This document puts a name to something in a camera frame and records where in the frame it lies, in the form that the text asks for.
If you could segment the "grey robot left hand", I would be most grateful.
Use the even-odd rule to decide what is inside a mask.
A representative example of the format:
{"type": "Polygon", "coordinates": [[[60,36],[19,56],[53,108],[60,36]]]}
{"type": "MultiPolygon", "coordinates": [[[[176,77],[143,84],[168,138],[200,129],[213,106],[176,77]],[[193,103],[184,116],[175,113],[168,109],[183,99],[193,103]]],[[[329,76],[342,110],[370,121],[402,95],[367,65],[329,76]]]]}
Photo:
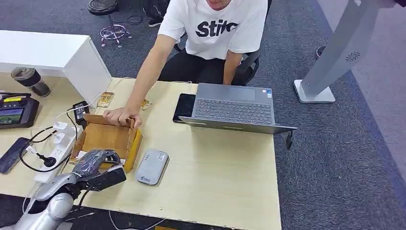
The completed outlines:
{"type": "Polygon", "coordinates": [[[105,161],[120,164],[121,160],[116,151],[112,149],[93,149],[87,152],[75,165],[72,173],[79,177],[89,177],[98,174],[100,166],[105,161]]]}

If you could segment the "person's right hand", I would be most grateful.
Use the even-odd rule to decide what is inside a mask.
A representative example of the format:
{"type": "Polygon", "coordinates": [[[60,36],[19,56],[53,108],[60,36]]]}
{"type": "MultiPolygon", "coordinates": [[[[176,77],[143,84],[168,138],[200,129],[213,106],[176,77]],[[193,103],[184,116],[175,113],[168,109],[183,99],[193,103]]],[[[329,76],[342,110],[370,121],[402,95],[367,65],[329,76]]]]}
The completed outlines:
{"type": "Polygon", "coordinates": [[[125,106],[114,110],[105,110],[103,113],[103,117],[109,123],[116,126],[130,126],[131,128],[138,128],[143,123],[139,112],[139,108],[134,109],[125,106]]]}

